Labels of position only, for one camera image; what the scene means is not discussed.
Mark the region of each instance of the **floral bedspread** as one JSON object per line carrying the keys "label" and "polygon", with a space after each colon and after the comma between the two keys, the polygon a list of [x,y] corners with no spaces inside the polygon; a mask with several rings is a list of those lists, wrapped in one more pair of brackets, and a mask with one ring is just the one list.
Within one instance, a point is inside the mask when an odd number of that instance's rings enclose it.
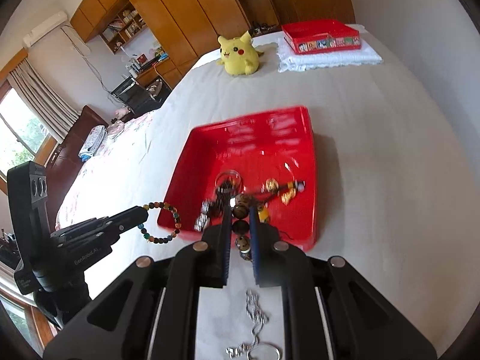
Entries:
{"label": "floral bedspread", "polygon": [[127,171],[127,163],[139,160],[142,153],[146,153],[146,141],[142,138],[145,137],[146,129],[153,120],[153,113],[154,111],[148,112],[127,123],[117,122],[107,128],[107,135],[102,144],[95,155],[83,164],[65,196],[58,210],[56,230],[80,222],[78,217],[82,216],[82,213],[78,210],[78,202],[81,199],[79,197],[81,191],[85,192],[89,187],[92,192],[99,191],[102,187],[101,181],[105,182],[106,187],[111,188],[112,184],[109,182],[112,178],[121,178],[128,174],[124,173]]}

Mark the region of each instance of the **screw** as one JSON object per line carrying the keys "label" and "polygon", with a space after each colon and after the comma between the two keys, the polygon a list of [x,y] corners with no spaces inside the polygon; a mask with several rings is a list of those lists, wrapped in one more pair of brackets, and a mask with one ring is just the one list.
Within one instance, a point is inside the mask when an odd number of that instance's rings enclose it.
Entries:
{"label": "screw", "polygon": [[347,262],[343,257],[340,256],[333,256],[330,259],[330,264],[332,264],[335,268],[343,268]]}
{"label": "screw", "polygon": [[150,266],[152,263],[152,259],[147,256],[142,256],[136,259],[135,265],[138,266],[139,268],[147,268],[147,266]]}
{"label": "screw", "polygon": [[198,241],[193,244],[194,251],[205,251],[208,249],[208,244],[205,241]]}
{"label": "screw", "polygon": [[273,248],[276,251],[287,251],[289,249],[289,245],[285,241],[277,241],[273,244]]}

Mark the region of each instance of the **pikachu plush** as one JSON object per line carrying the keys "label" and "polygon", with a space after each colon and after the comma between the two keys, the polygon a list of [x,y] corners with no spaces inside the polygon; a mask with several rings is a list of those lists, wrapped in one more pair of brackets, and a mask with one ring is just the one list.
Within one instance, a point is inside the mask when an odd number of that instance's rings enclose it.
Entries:
{"label": "pikachu plush", "polygon": [[251,45],[251,36],[248,31],[241,37],[230,40],[219,36],[218,43],[220,43],[221,59],[217,61],[217,64],[225,65],[228,74],[239,76],[257,71],[258,57],[263,52],[255,50]]}

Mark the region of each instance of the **beaded bracelet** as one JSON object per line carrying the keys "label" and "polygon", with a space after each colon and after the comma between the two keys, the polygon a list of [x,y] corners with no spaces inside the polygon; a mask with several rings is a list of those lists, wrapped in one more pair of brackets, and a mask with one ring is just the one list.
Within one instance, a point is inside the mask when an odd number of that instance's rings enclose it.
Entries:
{"label": "beaded bracelet", "polygon": [[170,242],[172,239],[177,237],[177,234],[180,232],[180,229],[182,228],[182,223],[180,221],[180,215],[174,206],[168,203],[159,203],[159,202],[151,203],[150,202],[148,204],[145,204],[143,208],[145,208],[147,211],[150,208],[160,208],[160,209],[168,210],[173,214],[173,219],[175,220],[175,231],[172,231],[172,233],[165,238],[157,238],[157,237],[154,237],[153,235],[148,234],[147,229],[145,228],[145,225],[143,223],[140,223],[140,225],[138,225],[138,228],[143,234],[143,238],[145,238],[148,242],[153,242],[155,244],[166,244],[167,242]]}

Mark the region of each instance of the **red tray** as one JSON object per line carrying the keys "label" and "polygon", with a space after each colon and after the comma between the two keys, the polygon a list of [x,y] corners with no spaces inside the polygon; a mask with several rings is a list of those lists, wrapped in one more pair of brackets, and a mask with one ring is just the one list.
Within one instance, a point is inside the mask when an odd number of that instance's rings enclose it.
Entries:
{"label": "red tray", "polygon": [[[178,209],[182,220],[179,236],[201,238],[194,230],[202,201],[212,199],[215,178],[234,169],[242,177],[243,190],[257,191],[267,179],[280,185],[305,181],[288,206],[280,198],[267,204],[270,224],[285,241],[304,250],[315,244],[317,178],[310,116],[305,107],[292,107],[245,115],[194,128],[173,172],[165,202]],[[160,211],[158,225],[174,228],[169,213]],[[212,220],[212,225],[220,219]]]}
{"label": "red tray", "polygon": [[284,24],[285,40],[295,54],[319,54],[362,48],[360,32],[338,20]]}

